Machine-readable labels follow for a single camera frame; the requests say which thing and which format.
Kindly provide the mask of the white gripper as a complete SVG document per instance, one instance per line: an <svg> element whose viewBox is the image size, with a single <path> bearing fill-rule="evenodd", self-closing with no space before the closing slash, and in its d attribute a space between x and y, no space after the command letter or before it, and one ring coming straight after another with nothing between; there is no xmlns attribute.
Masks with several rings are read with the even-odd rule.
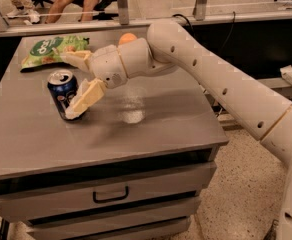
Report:
<svg viewBox="0 0 292 240"><path fill-rule="evenodd" d="M79 117L98 102L104 96L106 87L114 89L127 83L128 77L115 45L100 48L93 54L88 50L64 52L60 58L83 72L90 70L96 77L92 81L84 79L79 85L77 94L65 110L67 119Z"/></svg>

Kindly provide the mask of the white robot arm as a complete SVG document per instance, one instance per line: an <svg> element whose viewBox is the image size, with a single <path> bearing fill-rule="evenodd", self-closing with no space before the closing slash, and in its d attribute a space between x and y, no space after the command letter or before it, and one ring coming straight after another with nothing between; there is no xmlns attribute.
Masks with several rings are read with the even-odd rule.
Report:
<svg viewBox="0 0 292 240"><path fill-rule="evenodd" d="M199 44L172 20L157 20L139 38L95 52L64 52L64 62L93 75L66 109L73 119L100 100L106 89L174 65L198 81L256 140L288 167L276 240L292 240L292 102Z"/></svg>

